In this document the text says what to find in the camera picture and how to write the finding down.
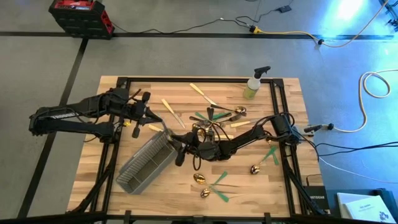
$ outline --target gray plastic utensil organizer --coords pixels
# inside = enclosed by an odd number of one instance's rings
[[[168,135],[165,131],[156,133],[123,165],[116,182],[124,191],[141,194],[176,158],[181,143],[170,142]]]

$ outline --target red toolbox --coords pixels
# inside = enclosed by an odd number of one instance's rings
[[[112,38],[114,27],[98,1],[54,0],[49,8],[56,22],[72,37]]]

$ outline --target green handle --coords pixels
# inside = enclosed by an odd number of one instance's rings
[[[264,158],[262,159],[262,161],[264,161],[265,159],[267,159],[270,155],[272,155],[274,152],[276,151],[276,146],[271,146],[271,150],[266,154],[266,156],[264,156]]]
[[[229,114],[229,113],[231,113],[231,112],[219,113],[218,115],[214,115],[214,116],[213,116],[213,121],[216,121],[216,120],[219,119],[220,117],[222,117],[222,116],[224,116],[224,115],[227,115],[227,114]]]
[[[210,186],[210,189],[214,193],[216,193],[221,199],[223,199],[224,202],[229,202],[229,197],[225,196],[223,193],[221,193],[218,190],[214,189],[212,186]]]
[[[207,118],[205,118],[202,114],[200,114],[199,112],[195,112],[195,115],[198,116],[201,119],[205,119],[208,120]]]
[[[274,158],[275,165],[279,165],[279,161],[278,161],[278,158],[276,158],[275,153],[272,153],[272,157]]]
[[[226,114],[228,114],[228,113],[220,113],[220,114],[218,114],[218,115],[214,115],[212,121],[216,121],[217,119],[219,119],[219,117],[222,117],[222,116],[224,116],[224,115],[226,115]],[[205,117],[204,117],[202,114],[200,114],[199,112],[195,112],[195,115],[198,116],[198,117],[201,118],[201,119],[204,119],[204,120],[207,120],[207,121],[208,121],[208,118],[205,118]]]
[[[216,180],[216,182],[214,182],[214,184],[211,184],[210,187],[212,185],[218,184],[218,182],[220,182],[222,179],[224,179],[224,177],[226,177],[227,175],[228,175],[228,173],[226,171],[224,171],[223,174],[218,178],[218,180]]]

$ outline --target wooden tabletop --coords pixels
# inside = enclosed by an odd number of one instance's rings
[[[116,80],[117,77],[102,77],[98,93],[114,88]],[[307,125],[307,112],[298,78],[284,78],[283,80],[289,112],[295,117],[296,125]],[[220,106],[225,108],[245,106],[248,116],[240,121],[260,118],[274,113],[269,84],[262,84],[253,100],[243,98],[245,83],[195,84],[205,95]],[[130,95],[139,88],[142,89],[141,94],[143,91],[151,92],[149,101],[151,110],[160,114],[166,125],[177,134],[188,132],[193,124],[193,121],[189,120],[189,116],[194,116],[194,112],[206,114],[206,107],[209,106],[209,103],[194,91],[189,83],[136,82],[132,83]],[[278,92],[277,99],[280,111],[282,111]],[[173,110],[181,117],[187,127],[186,129],[179,125],[177,120],[162,104],[161,99],[163,98],[169,102]],[[108,117],[103,116],[99,121],[107,120]],[[139,138],[133,139],[131,134],[134,126],[135,124],[132,124],[123,128],[114,178],[119,175],[121,166],[155,134],[145,125],[141,128]],[[230,128],[227,125],[225,131],[233,136],[238,136],[252,126],[253,124],[247,124],[238,128]],[[265,125],[265,128],[274,133],[270,124]],[[94,185],[102,146],[98,140],[84,144],[68,210],[75,208]],[[171,163],[140,195],[125,193],[114,180],[108,213],[122,215],[125,210],[131,210],[132,214],[135,215],[262,217],[264,212],[269,212],[272,217],[288,217],[289,209],[279,150],[276,153],[279,160],[278,166],[274,164],[270,157],[262,164],[260,173],[257,175],[249,173],[250,167],[257,164],[268,151],[268,143],[257,141],[239,149],[230,160],[219,162],[202,161],[201,169],[198,172],[203,174],[209,183],[213,183],[224,171],[228,173],[220,182],[220,185],[216,187],[230,198],[228,203],[222,201],[214,193],[211,193],[207,198],[200,197],[200,192],[204,189],[204,186],[194,181],[193,174],[197,172],[194,171],[192,166],[192,156],[187,155],[183,166],[177,167],[174,163]],[[320,174],[315,151],[309,144],[302,143],[298,145],[297,157],[303,180],[305,180],[307,175]],[[322,185],[322,179],[319,176],[311,177],[310,182],[314,185]],[[98,200],[99,208],[102,205],[103,192],[104,187],[101,189]],[[293,192],[295,208],[299,212],[299,200],[294,187]]]

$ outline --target gray floor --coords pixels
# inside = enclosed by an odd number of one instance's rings
[[[61,31],[47,12],[52,1],[0,1],[0,31]],[[152,27],[183,29],[219,17],[254,17],[289,0],[104,0],[111,19],[137,32]],[[328,36],[355,34],[379,8],[378,0],[295,0],[292,11],[273,12],[258,24],[263,30],[305,30]],[[382,13],[364,34],[394,34]],[[191,32],[245,33],[243,27],[219,22]],[[0,218],[16,217],[45,138],[32,137],[28,117],[40,106],[57,105],[81,40],[68,37],[0,37]],[[316,47],[311,40],[114,38],[90,40],[69,102],[96,93],[102,75],[251,76],[253,69],[272,67],[270,77],[299,77],[313,124],[333,122],[357,128],[358,78],[366,71],[397,68],[396,41],[356,40],[346,47]],[[398,92],[396,73],[385,74],[392,85],[388,98],[364,95],[368,125],[360,132],[319,132],[315,142],[367,146],[395,141]],[[369,89],[383,94],[386,87],[369,79]],[[67,207],[81,152],[83,135],[58,133],[29,215],[63,213]],[[320,153],[338,151],[320,147]],[[398,182],[398,153],[393,148],[326,157],[331,164],[380,180]],[[380,183],[320,163],[327,189],[384,187],[398,195],[397,184]]]

